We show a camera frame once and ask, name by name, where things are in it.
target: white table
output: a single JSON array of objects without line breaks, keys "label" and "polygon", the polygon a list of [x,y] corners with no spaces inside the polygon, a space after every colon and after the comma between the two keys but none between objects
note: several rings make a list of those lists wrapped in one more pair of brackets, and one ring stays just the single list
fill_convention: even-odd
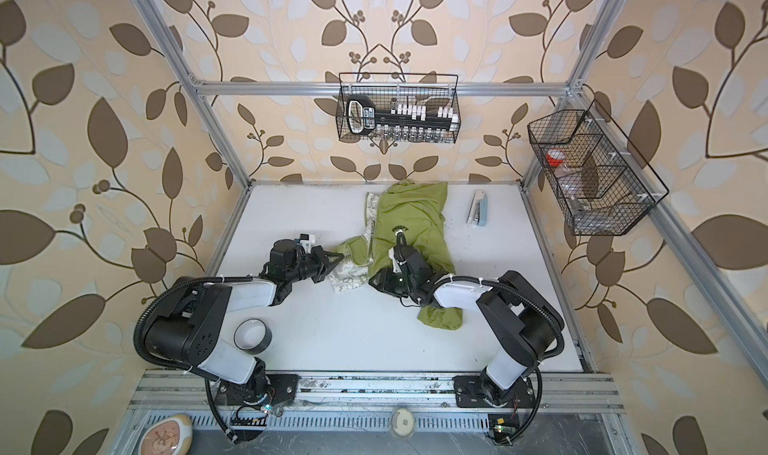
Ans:
[{"label": "white table", "polygon": [[[221,275],[257,275],[276,240],[312,233],[332,249],[362,233],[366,192],[384,185],[256,186],[220,268]],[[488,195],[488,224],[466,218],[475,190]],[[449,185],[443,210],[446,243],[457,275],[499,277],[519,271],[562,312],[517,186]],[[365,286],[334,293],[329,281],[299,281],[276,307],[248,308],[224,319],[221,335],[258,317],[272,344],[259,355],[268,370],[290,371],[480,371],[499,344],[482,314],[464,311],[456,331],[423,325],[417,308]],[[543,371],[582,371],[571,335],[565,349],[542,363]]]}]

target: wire basket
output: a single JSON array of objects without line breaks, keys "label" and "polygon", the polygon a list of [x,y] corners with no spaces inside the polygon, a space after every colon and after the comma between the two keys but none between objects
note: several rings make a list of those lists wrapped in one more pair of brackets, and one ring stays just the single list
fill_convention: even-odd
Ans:
[{"label": "wire basket", "polygon": [[[617,148],[600,128],[605,110],[559,110],[528,124],[534,154],[574,235],[626,235],[669,189],[639,150]],[[664,187],[648,187],[630,168],[633,156]]]},{"label": "wire basket", "polygon": [[339,140],[456,143],[458,75],[339,74],[336,128]]}]

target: black wire mesh basket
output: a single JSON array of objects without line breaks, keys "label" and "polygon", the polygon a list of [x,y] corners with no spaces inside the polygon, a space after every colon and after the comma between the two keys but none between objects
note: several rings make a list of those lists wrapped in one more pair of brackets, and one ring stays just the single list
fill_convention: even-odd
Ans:
[{"label": "black wire mesh basket", "polygon": [[[605,110],[559,110],[528,124],[534,154],[574,235],[626,235],[669,189],[634,147],[617,147],[601,126]],[[660,183],[650,187],[630,167],[648,169]]]},{"label": "black wire mesh basket", "polygon": [[339,140],[456,143],[458,75],[339,74],[336,128]]}]

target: roll of tape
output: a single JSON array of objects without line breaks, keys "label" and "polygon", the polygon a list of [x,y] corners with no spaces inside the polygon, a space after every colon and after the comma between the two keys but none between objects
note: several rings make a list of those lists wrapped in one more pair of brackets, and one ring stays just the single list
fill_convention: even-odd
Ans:
[{"label": "roll of tape", "polygon": [[270,346],[272,331],[258,318],[249,318],[235,330],[235,346],[249,355],[260,354]]}]

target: black tape roll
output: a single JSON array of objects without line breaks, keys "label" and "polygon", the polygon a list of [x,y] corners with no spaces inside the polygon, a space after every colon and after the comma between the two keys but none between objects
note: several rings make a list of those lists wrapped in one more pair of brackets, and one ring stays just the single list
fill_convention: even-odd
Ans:
[{"label": "black tape roll", "polygon": [[[246,340],[246,335],[252,330],[258,330],[264,327],[264,336],[255,345]],[[272,342],[272,331],[266,324],[258,318],[249,318],[241,323],[235,330],[235,346],[249,355],[260,354],[270,346]]]}]

